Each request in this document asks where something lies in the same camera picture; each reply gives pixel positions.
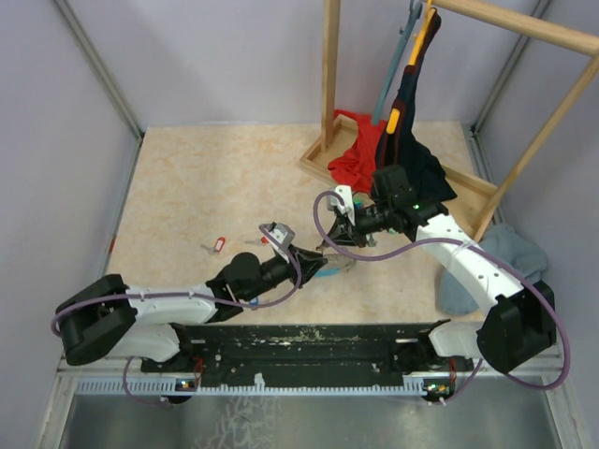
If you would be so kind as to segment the large keyring with blue grip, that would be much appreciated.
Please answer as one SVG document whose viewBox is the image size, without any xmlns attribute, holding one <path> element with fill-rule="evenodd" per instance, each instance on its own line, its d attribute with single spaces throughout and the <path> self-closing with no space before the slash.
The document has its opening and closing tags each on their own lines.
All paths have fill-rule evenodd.
<svg viewBox="0 0 599 449">
<path fill-rule="evenodd" d="M 356 248 L 374 248 L 378 244 L 378 241 L 372 236 L 366 238 L 365 246 L 358 247 L 358 245 L 352 240 L 337 242 L 337 245 L 340 247 L 347 247 L 349 251 L 353 251 Z M 315 247 L 317 252 L 320 252 L 325 259 L 327 259 L 327 264 L 323 266 L 321 269 L 317 271 L 314 275 L 316 278 L 324 278 L 336 274 L 346 273 L 351 270 L 358 262 L 358 260 L 347 257 L 341 253 L 337 253 L 336 251 L 332 251 L 331 247 L 325 242 L 322 241 L 319 245 Z"/>
</svg>

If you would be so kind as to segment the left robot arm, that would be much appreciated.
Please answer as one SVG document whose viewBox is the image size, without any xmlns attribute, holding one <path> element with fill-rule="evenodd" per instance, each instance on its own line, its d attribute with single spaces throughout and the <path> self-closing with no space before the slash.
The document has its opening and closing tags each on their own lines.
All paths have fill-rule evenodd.
<svg viewBox="0 0 599 449">
<path fill-rule="evenodd" d="M 213 279 L 185 291 L 142 289 L 109 274 L 58 306 L 51 331 L 70 366 L 139 357 L 182 371 L 195 359 L 194 347 L 183 338 L 185 327 L 223 323 L 246 309 L 262 309 L 262 295 L 284 282 L 299 290 L 327 262 L 323 254 L 296 246 L 265 262 L 239 253 Z"/>
</svg>

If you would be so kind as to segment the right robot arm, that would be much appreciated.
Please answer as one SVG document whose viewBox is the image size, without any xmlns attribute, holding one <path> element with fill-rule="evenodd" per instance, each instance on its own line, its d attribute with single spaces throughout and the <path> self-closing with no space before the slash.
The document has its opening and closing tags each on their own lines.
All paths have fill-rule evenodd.
<svg viewBox="0 0 599 449">
<path fill-rule="evenodd" d="M 417 198 L 402 167 L 374 172 L 369 206 L 357 209 L 348 185 L 321 197 L 335 215 L 324 235 L 326 245 L 343 253 L 348 246 L 365 247 L 373 233 L 392 229 L 405 235 L 410 247 L 420 246 L 431 254 L 484 313 L 480 323 L 447 321 L 434 326 L 417 348 L 425 368 L 437 370 L 451 356 L 462 356 L 482 358 L 508 374 L 556 343 L 551 289 L 542 282 L 527 282 L 483 251 L 439 200 Z"/>
</svg>

